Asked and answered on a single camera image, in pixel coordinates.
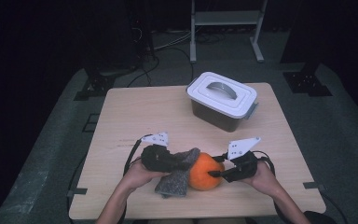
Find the dark background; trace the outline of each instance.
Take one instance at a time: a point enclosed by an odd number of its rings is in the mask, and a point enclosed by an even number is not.
[[[255,1],[197,1],[198,8],[253,9]],[[84,55],[98,67],[133,66],[145,42],[143,1],[0,0],[0,206]],[[190,1],[151,0],[151,29],[189,29]],[[291,28],[282,63],[318,58],[358,104],[358,1],[269,0],[263,30]]]

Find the plastic storage container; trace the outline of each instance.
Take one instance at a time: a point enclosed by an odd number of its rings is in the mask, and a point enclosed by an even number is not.
[[[257,106],[253,88],[212,72],[202,73],[186,92],[195,116],[227,132],[234,132]]]

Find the orange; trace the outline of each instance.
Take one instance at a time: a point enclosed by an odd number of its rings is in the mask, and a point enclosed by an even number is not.
[[[198,190],[213,189],[222,182],[222,177],[210,176],[208,172],[224,170],[225,165],[222,162],[217,162],[208,153],[201,152],[190,169],[188,185]]]

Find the wooden table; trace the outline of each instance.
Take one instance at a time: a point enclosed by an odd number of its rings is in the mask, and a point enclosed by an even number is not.
[[[252,150],[270,156],[277,178],[299,207],[323,213],[325,204],[319,191],[303,186],[313,178],[272,88],[267,83],[247,85],[257,91],[259,106],[234,133],[195,117],[185,86],[110,90],[77,185],[87,193],[75,195],[70,218],[96,219],[121,179],[136,140],[161,132],[169,135],[171,153],[198,147],[212,156],[225,153],[229,141],[259,136],[261,141]],[[148,145],[142,143],[133,158]],[[231,168],[232,163],[227,161],[225,166]],[[209,191],[189,188],[183,198],[163,199],[154,192],[158,182],[154,179],[133,192],[128,199],[127,219],[276,215],[270,197],[243,183],[223,181]]]

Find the white shelf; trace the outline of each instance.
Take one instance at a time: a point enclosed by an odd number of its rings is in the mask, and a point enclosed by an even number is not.
[[[196,12],[195,25],[244,25],[257,24],[260,11]]]

